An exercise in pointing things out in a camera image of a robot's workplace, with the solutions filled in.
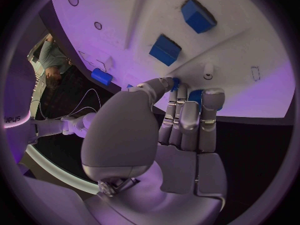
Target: man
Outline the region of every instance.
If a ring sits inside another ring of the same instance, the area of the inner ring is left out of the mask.
[[[51,34],[41,48],[39,61],[45,70],[46,86],[50,89],[59,87],[62,76],[72,65],[71,61],[61,52]]]

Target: wire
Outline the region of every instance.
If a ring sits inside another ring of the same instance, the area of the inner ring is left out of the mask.
[[[82,109],[80,109],[80,110],[74,112],[74,111],[78,108],[78,106],[81,104],[81,102],[84,100],[84,98],[86,97],[86,95],[88,94],[88,92],[91,91],[91,90],[93,90],[93,91],[96,93],[96,95],[97,95],[97,97],[98,97],[98,101],[99,101],[99,106],[100,106],[100,108],[101,108],[101,102],[100,102],[99,95],[98,95],[97,91],[96,91],[95,89],[93,89],[93,88],[91,88],[91,89],[89,89],[89,90],[86,91],[86,93],[85,93],[84,96],[82,97],[81,101],[78,103],[78,105],[75,107],[75,109],[74,109],[73,111],[71,111],[68,115],[59,116],[59,117],[56,117],[56,118],[47,118],[47,117],[44,116],[44,114],[43,114],[43,112],[42,112],[42,108],[41,108],[41,102],[40,102],[39,100],[33,100],[32,102],[34,102],[34,101],[39,101],[39,111],[40,111],[40,114],[41,114],[41,116],[42,116],[44,119],[47,119],[47,120],[61,119],[61,118],[67,117],[67,116],[74,115],[74,114],[80,112],[81,110],[87,109],[87,108],[93,109],[94,112],[97,113],[97,111],[96,111],[94,108],[90,107],[90,106],[86,106],[86,107],[84,107],[84,108],[82,108]]]

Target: white curved surface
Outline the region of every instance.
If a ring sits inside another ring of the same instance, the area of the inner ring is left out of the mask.
[[[218,116],[283,118],[291,104],[295,81],[289,57],[272,23],[251,0],[198,0],[217,20],[216,27],[200,34],[183,19],[185,0],[79,0],[76,7],[68,0],[52,1],[86,67],[92,71],[97,65],[88,61],[110,56],[107,72],[122,88],[168,75],[187,83],[189,91],[220,87],[226,101]],[[169,67],[149,55],[160,34],[182,47]],[[211,80],[203,78],[206,64],[213,64]],[[259,80],[252,67],[259,68]],[[156,106],[165,111],[168,98]]]
[[[62,182],[76,189],[82,190],[86,193],[97,194],[99,192],[99,187],[97,184],[82,180],[62,170],[61,168],[57,167],[54,163],[50,162],[47,158],[45,158],[32,145],[28,145],[26,152],[44,170],[46,170],[48,173],[61,180]]]

